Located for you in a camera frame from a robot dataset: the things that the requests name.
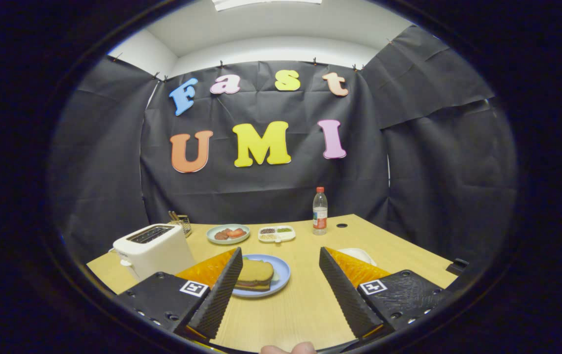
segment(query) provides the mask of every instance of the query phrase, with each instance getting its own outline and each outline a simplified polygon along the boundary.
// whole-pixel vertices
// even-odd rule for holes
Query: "black curtain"
[[[450,260],[488,260],[517,190],[515,144],[490,87],[418,27],[379,52],[362,76],[389,154],[385,229]]]
[[[299,72],[297,91],[274,86],[283,69]],[[348,96],[330,92],[322,79],[329,72],[346,79]],[[240,76],[241,90],[211,94],[226,74]],[[190,78],[198,79],[194,104],[176,116],[169,94]],[[247,62],[177,76],[155,89],[156,82],[105,59],[61,119],[51,168],[55,219],[85,261],[118,237],[167,222],[168,210],[209,224],[310,219],[316,186],[326,189],[330,217],[355,213],[445,258],[485,260],[503,240],[517,183],[504,111],[463,58],[418,27],[394,38],[364,70]],[[341,122],[343,159],[322,156],[321,119]],[[277,120],[289,125],[292,162],[236,168],[232,128],[250,123],[263,135]],[[214,133],[206,166],[176,171],[169,139],[191,135],[185,155],[193,161],[201,130]]]
[[[278,70],[296,70],[301,87],[279,91]],[[336,72],[346,79],[347,96],[336,96],[322,78]],[[235,94],[211,94],[215,79],[240,76]],[[194,104],[175,116],[169,97],[190,78]],[[376,128],[377,112],[366,82],[347,67],[306,62],[247,62],[212,67],[161,83],[145,113],[141,138],[141,177],[150,222],[165,222],[168,210],[186,213],[195,223],[265,223],[311,219],[317,186],[325,187],[329,216],[355,213],[384,225],[388,196],[386,144]],[[336,119],[342,159],[325,159],[324,135],[317,122]],[[232,128],[250,123],[263,136],[272,121],[286,121],[287,152],[283,165],[237,168],[237,136]],[[189,134],[186,157],[197,157],[194,134],[212,130],[209,161],[195,173],[180,173],[171,165],[170,137]]]
[[[53,215],[84,263],[148,225],[139,141],[156,84],[147,72],[105,58],[79,83],[60,117],[48,172]]]

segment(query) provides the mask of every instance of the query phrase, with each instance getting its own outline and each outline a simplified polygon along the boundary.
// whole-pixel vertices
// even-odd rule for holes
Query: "water bottle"
[[[316,196],[312,204],[314,211],[314,235],[325,235],[327,233],[327,197],[324,196],[324,187],[316,188]]]

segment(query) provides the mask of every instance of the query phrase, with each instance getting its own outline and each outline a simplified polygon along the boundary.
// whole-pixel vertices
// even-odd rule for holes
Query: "screw hole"
[[[178,321],[178,316],[169,312],[165,312],[165,318],[167,318],[170,321]]]

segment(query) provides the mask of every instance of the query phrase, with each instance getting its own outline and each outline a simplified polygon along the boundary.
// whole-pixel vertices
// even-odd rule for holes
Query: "table top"
[[[348,224],[348,227],[336,227],[341,223]],[[449,260],[357,215],[331,217],[327,224],[327,233],[321,236],[313,235],[312,220],[247,224],[251,230],[248,239],[230,245],[207,240],[207,230],[215,225],[192,224],[187,244],[196,262],[239,246],[242,255],[261,253],[279,257],[292,271],[288,284],[276,294],[263,298],[232,296],[212,344],[258,353],[264,345],[276,345],[289,352],[302,341],[311,341],[318,350],[354,340],[333,291],[318,266],[322,246],[363,249],[378,267],[389,273],[409,269],[443,288],[456,279],[454,274],[445,271],[451,264]],[[258,240],[260,227],[277,225],[292,226],[296,238],[281,243]],[[100,256],[87,266],[117,294],[137,284],[126,267],[119,264],[119,256],[115,252]]]

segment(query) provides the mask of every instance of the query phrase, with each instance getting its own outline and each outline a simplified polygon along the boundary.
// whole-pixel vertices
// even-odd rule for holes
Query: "pink letter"
[[[340,136],[337,128],[340,122],[333,119],[325,119],[318,122],[324,134],[325,151],[322,154],[326,159],[341,159],[346,156],[346,151],[342,149],[340,144]]]
[[[200,171],[209,160],[209,138],[213,136],[213,132],[202,130],[194,136],[198,139],[198,157],[195,161],[185,159],[185,143],[189,140],[189,134],[178,134],[169,139],[171,141],[171,165],[180,173]]]
[[[216,84],[211,87],[211,93],[236,93],[240,90],[240,76],[224,75],[216,79]]]

